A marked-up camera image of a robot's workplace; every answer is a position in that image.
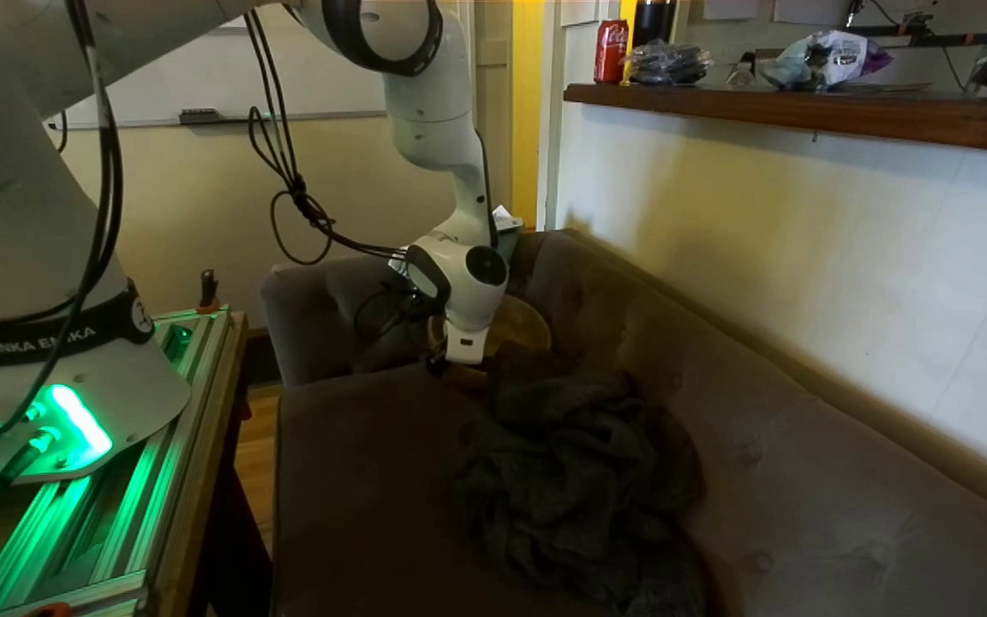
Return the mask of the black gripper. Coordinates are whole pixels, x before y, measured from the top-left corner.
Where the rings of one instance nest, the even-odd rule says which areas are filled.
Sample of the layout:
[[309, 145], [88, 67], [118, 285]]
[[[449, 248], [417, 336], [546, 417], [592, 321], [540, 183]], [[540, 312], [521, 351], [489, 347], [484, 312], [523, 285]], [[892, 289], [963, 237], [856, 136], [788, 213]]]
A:
[[391, 370], [431, 353], [431, 304], [416, 290], [375, 290], [352, 312], [357, 365]]

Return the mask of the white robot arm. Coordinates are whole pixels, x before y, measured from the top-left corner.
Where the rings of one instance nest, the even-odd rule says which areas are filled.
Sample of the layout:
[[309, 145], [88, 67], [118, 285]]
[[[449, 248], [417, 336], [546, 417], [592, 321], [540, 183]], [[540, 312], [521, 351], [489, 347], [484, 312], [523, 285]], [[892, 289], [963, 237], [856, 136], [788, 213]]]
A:
[[449, 359], [484, 356], [508, 265], [462, 32], [435, 0], [0, 0], [0, 436], [57, 384], [77, 384], [113, 436], [183, 412], [185, 384], [113, 265], [121, 187], [87, 196], [46, 121], [263, 3], [376, 71], [394, 147], [455, 183], [455, 210], [398, 256], [398, 275], [441, 304]]

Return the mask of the green lit robot base table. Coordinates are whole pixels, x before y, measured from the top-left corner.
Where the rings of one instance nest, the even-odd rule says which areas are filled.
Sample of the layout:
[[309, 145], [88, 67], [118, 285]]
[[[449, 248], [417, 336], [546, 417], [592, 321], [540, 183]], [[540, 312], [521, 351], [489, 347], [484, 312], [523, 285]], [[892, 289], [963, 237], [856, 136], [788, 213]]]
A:
[[127, 401], [121, 426], [61, 379], [0, 440], [0, 617], [248, 617], [272, 556], [233, 470], [248, 320], [157, 321], [183, 395]]

